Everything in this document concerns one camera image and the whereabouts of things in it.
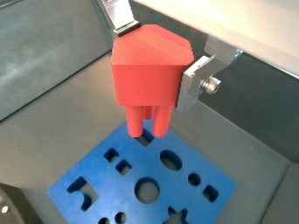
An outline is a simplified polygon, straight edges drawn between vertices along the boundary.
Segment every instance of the round hole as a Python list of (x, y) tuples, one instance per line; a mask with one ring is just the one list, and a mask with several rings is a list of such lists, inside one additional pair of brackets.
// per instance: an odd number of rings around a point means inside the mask
[(102, 218), (98, 222), (98, 224), (110, 224), (109, 218)]
[(153, 178), (142, 178), (135, 184), (135, 196), (145, 204), (151, 204), (157, 201), (161, 194), (161, 187)]
[(127, 223), (127, 215), (125, 213), (118, 213), (117, 214), (117, 223), (118, 224)]
[(193, 173), (189, 177), (190, 184), (198, 186), (202, 183), (202, 178), (197, 173)]
[(179, 156), (170, 150), (161, 153), (163, 165), (173, 171), (179, 171), (183, 168), (183, 161)]

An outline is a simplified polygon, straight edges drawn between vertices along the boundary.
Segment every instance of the blue board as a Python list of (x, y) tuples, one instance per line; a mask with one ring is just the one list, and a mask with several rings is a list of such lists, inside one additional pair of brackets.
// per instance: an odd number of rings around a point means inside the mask
[(217, 220), (234, 181), (171, 131), (154, 137), (151, 126), (135, 139), (123, 123), (50, 188), (69, 223), (169, 224), (175, 214), (182, 223)]

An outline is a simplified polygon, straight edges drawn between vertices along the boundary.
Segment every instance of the cutout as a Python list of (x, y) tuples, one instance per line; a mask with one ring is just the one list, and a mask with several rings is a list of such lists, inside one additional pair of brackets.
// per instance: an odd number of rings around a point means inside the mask
[(219, 191), (211, 185), (209, 185), (203, 191), (203, 196), (210, 202), (214, 202), (219, 197)]
[(133, 168), (131, 164), (125, 159), (121, 161), (121, 163), (117, 166), (117, 170), (119, 171), (119, 173), (123, 176), (127, 175), (127, 173), (130, 172), (131, 168)]
[(105, 157), (107, 159), (107, 161), (110, 163), (114, 163), (114, 161), (118, 159), (119, 157), (119, 153), (117, 152), (117, 150), (114, 148), (111, 148), (107, 153), (105, 154)]
[(81, 209), (85, 212), (90, 209), (91, 205), (99, 199), (97, 192), (94, 191), (87, 180), (83, 177), (81, 177), (75, 180), (75, 182), (70, 185), (67, 191), (69, 191), (69, 193), (82, 192), (83, 202), (82, 202)]
[(161, 160), (163, 165), (173, 171), (179, 171), (183, 168), (183, 161), (179, 156), (170, 150), (161, 153)]
[(161, 195), (161, 186), (153, 178), (141, 178), (135, 184), (135, 196), (145, 204), (153, 204)]
[(125, 213), (118, 213), (115, 220), (117, 220), (117, 224), (127, 223), (127, 215)]
[(186, 221), (189, 210), (183, 209), (179, 213), (169, 207), (170, 219), (163, 224), (189, 224)]
[(154, 140), (154, 135), (145, 129), (143, 135), (141, 137), (135, 137), (135, 140), (146, 147)]
[(98, 222), (98, 224), (110, 224), (109, 218), (102, 218)]
[(193, 173), (189, 177), (189, 181), (193, 186), (198, 186), (202, 183), (202, 177), (197, 173)]

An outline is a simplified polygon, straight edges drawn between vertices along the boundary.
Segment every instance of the square hole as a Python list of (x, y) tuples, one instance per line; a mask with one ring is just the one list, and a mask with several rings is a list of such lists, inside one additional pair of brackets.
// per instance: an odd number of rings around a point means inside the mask
[(119, 157), (119, 153), (117, 152), (117, 150), (114, 148), (111, 148), (107, 153), (105, 154), (105, 157), (107, 159), (107, 161), (110, 163), (114, 163), (114, 161), (118, 159)]
[(145, 129), (143, 135), (137, 137), (135, 140), (146, 147), (154, 140), (154, 135)]
[(219, 191), (211, 185), (209, 185), (203, 191), (203, 196), (206, 197), (206, 199), (210, 202), (214, 202), (219, 195)]
[(121, 163), (117, 166), (117, 170), (119, 171), (119, 173), (123, 176), (127, 175), (127, 173), (130, 172), (131, 168), (133, 168), (133, 166), (131, 166), (131, 164), (126, 160), (122, 160)]

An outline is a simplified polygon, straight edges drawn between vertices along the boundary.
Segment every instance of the metal screw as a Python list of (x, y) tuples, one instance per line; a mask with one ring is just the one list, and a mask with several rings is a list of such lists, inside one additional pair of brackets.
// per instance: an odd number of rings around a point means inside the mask
[(2, 209), (2, 213), (6, 214), (8, 212), (8, 209), (10, 209), (8, 206), (4, 206)]
[(210, 77), (207, 80), (201, 81), (201, 90), (210, 95), (214, 95), (221, 88), (221, 80)]

